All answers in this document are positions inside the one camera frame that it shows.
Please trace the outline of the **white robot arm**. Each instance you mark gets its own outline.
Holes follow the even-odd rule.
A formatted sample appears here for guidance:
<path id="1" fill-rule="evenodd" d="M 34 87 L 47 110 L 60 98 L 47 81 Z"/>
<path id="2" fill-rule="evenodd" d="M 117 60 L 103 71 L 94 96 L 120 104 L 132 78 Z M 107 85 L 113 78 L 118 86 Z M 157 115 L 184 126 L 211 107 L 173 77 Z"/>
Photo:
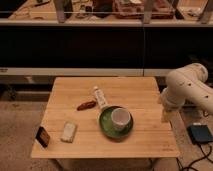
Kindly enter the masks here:
<path id="1" fill-rule="evenodd" d="M 170 71 L 166 76 L 167 87 L 159 97 L 163 106 L 162 121 L 169 122 L 186 100 L 213 115 L 213 88 L 205 84 L 207 79 L 208 71 L 200 63 Z"/>

